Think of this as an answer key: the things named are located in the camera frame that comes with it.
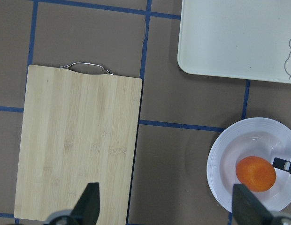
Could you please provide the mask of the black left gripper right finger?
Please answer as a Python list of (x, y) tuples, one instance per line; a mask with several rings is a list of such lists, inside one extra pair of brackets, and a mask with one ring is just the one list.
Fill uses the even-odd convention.
[(273, 216), (243, 184), (234, 184), (232, 214), (238, 225), (270, 225)]

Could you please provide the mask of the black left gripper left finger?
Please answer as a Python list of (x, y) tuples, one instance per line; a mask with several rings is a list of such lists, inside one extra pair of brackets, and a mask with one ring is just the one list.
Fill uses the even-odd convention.
[(100, 214), (99, 183), (88, 183), (70, 214), (71, 225), (95, 225)]

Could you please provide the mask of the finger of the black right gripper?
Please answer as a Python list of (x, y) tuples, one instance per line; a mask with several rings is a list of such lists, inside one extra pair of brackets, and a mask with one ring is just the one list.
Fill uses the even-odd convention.
[(274, 158), (273, 167), (291, 174), (291, 161), (281, 158)]

